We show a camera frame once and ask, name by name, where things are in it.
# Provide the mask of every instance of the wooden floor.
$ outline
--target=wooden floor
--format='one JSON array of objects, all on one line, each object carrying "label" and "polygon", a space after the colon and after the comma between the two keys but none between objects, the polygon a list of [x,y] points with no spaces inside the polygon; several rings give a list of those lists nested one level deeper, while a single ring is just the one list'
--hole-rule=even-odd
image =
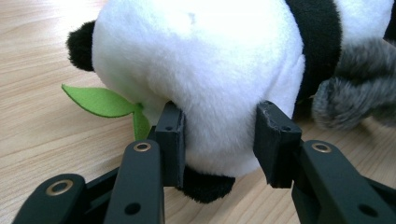
[{"label": "wooden floor", "polygon": [[[94,20],[105,1],[4,0],[0,3],[0,223],[10,223],[28,195],[64,173],[90,181],[117,167],[134,141],[132,118],[102,119],[61,90],[103,86],[95,73],[67,59],[70,31]],[[304,140],[328,141],[361,172],[396,188],[396,132],[370,119],[350,132],[324,132],[297,119]],[[165,188],[167,223],[298,223],[287,189],[271,189],[261,171],[237,179],[230,195],[210,205]]]}]

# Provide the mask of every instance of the gray fluffy object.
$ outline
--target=gray fluffy object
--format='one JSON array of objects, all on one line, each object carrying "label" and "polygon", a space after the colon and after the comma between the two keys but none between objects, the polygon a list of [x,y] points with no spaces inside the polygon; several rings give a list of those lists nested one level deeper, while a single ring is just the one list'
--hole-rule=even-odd
[{"label": "gray fluffy object", "polygon": [[394,126],[396,48],[383,39],[346,46],[334,76],[318,88],[312,115],[323,129],[351,129],[369,116]]}]

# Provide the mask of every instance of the wood grain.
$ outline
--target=wood grain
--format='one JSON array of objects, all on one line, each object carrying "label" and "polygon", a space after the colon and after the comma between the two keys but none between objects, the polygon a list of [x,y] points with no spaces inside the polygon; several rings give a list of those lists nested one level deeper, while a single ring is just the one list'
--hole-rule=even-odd
[{"label": "wood grain", "polygon": [[[90,181],[117,167],[133,139],[132,118],[102,119],[77,107],[61,84],[103,86],[67,59],[70,31],[94,20],[105,1],[5,0],[0,3],[0,223],[10,223],[28,195],[58,174]],[[304,140],[342,149],[363,174],[396,188],[396,132],[367,119],[350,132],[324,132],[297,119]],[[165,188],[167,223],[298,223],[287,189],[271,189],[260,171],[238,178],[209,205]]]}]

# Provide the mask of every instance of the felt leaf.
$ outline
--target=felt leaf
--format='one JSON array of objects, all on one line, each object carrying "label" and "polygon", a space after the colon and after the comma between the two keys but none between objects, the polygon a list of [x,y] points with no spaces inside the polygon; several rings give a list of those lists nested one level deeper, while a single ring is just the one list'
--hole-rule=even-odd
[{"label": "felt leaf", "polygon": [[69,87],[63,84],[62,89],[81,108],[100,117],[119,118],[141,107],[105,88]]},{"label": "felt leaf", "polygon": [[143,106],[138,105],[139,108],[134,112],[134,139],[146,139],[149,135],[150,125],[149,120],[143,114]]}]

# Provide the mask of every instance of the wooden table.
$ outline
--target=wooden table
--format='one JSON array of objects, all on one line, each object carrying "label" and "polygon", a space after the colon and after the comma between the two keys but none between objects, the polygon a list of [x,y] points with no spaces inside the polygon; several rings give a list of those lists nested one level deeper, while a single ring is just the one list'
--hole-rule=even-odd
[{"label": "wooden table", "polygon": [[[102,119],[75,105],[61,84],[103,86],[73,67],[64,42],[94,20],[99,0],[4,0],[0,3],[0,223],[10,223],[28,195],[63,173],[90,181],[117,167],[134,141],[132,118]],[[350,132],[325,132],[309,117],[304,140],[328,141],[363,174],[396,188],[396,132],[371,119]],[[222,200],[202,205],[165,188],[167,223],[298,223],[287,189],[271,189],[261,171],[237,179]]]}]

